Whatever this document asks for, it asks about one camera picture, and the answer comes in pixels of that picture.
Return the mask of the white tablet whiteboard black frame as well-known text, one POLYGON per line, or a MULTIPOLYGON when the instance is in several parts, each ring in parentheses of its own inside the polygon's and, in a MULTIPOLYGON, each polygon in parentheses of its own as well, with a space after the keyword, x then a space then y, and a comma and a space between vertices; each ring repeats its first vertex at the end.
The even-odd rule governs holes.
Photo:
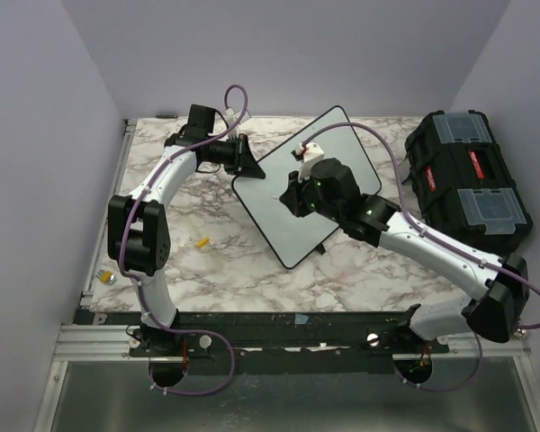
MULTIPOLYGON (((291 154, 297 144, 331 124, 348 121, 344 108, 339 105, 331 107, 260 159, 258 164, 265 171, 265 179, 237 176, 232 180, 233 192, 287 269, 296 267, 338 229, 338 224, 314 211, 304 218, 297 218, 271 196, 281 195, 286 190, 288 175, 292 171, 298 172, 302 163, 291 154)), ((352 171, 356 183, 350 188, 352 192, 378 194, 381 191, 382 181, 352 128, 329 130, 312 141, 323 149, 325 159, 335 158, 352 171)), ((318 203, 319 190, 328 187, 326 183, 315 186, 312 181, 307 181, 304 202, 309 206, 318 203)))

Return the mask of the yellow marker cap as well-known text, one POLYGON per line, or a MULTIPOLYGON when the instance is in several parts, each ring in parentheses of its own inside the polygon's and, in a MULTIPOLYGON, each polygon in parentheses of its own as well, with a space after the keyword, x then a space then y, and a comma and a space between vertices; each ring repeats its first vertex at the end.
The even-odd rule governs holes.
POLYGON ((210 240, 209 240, 208 238, 203 238, 203 239, 201 239, 200 241, 198 241, 198 242, 196 243, 196 246, 197 246, 198 248, 203 248, 203 247, 205 247, 209 242, 210 242, 210 240))

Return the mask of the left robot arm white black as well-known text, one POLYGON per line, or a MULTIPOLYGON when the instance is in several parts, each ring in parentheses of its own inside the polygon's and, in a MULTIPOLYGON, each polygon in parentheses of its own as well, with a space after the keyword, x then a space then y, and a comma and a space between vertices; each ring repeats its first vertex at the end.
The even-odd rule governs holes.
POLYGON ((265 178, 248 136, 239 125, 248 110, 192 105, 187 122, 166 139, 163 154, 143 182, 127 195, 114 195, 107 207, 107 253, 136 289, 141 306, 138 341, 161 355, 174 354, 183 334, 167 288, 164 267, 171 241, 167 209, 202 163, 223 167, 231 176, 265 178))

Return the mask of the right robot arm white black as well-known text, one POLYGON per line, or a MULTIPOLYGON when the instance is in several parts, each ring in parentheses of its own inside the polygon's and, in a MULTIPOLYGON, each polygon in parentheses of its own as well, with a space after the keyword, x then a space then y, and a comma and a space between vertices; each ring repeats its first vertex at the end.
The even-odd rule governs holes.
POLYGON ((458 286, 463 295, 432 305, 413 305, 400 319, 398 346, 409 353, 429 340, 473 332, 506 343, 529 298, 527 263, 469 247, 409 216, 398 204, 361 193, 348 166, 335 158, 316 163, 308 175, 292 171, 279 198, 298 218, 310 214, 335 222, 350 238, 398 253, 458 286))

